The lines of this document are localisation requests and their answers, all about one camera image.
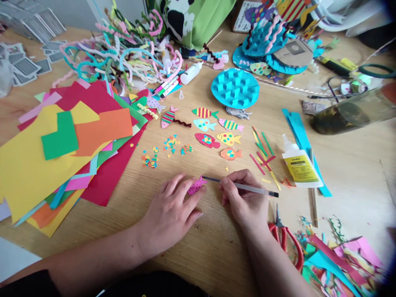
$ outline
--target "fingernail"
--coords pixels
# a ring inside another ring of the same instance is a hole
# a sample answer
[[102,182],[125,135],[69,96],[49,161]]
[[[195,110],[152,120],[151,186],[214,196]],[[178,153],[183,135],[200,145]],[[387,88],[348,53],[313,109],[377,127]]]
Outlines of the fingernail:
[[227,177],[222,177],[222,184],[223,185],[228,184],[228,178]]

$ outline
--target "hand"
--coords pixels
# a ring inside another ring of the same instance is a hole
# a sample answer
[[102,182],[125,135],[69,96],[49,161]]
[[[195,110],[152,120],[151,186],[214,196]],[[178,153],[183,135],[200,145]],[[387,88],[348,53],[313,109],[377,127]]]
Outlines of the hand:
[[141,252],[150,259],[178,243],[203,213],[194,210],[206,187],[184,201],[188,189],[196,177],[179,182],[186,176],[182,172],[166,181],[152,200],[143,219],[137,223],[137,242]]
[[270,235],[267,224],[268,196],[238,189],[234,182],[265,189],[250,170],[235,171],[221,180],[222,205],[230,202],[232,215],[246,236]]

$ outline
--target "bottle label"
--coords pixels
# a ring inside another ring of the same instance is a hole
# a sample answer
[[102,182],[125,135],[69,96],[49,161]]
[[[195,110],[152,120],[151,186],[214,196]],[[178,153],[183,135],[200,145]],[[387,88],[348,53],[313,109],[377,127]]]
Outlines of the bottle label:
[[319,178],[309,162],[307,156],[285,158],[286,165],[295,182],[318,182]]

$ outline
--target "stack of colored paper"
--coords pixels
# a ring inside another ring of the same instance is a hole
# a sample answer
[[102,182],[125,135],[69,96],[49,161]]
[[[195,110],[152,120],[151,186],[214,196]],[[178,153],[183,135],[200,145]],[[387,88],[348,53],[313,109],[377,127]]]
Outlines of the stack of colored paper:
[[106,206],[151,116],[106,83],[51,89],[0,147],[0,206],[51,236],[79,198]]

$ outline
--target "yellow paper fish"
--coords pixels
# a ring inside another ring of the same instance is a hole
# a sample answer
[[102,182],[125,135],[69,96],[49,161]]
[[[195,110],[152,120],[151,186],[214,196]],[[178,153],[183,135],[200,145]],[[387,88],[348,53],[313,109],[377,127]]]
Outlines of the yellow paper fish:
[[232,133],[229,132],[217,134],[216,138],[228,146],[233,146],[235,142],[240,144],[240,135],[233,136]]

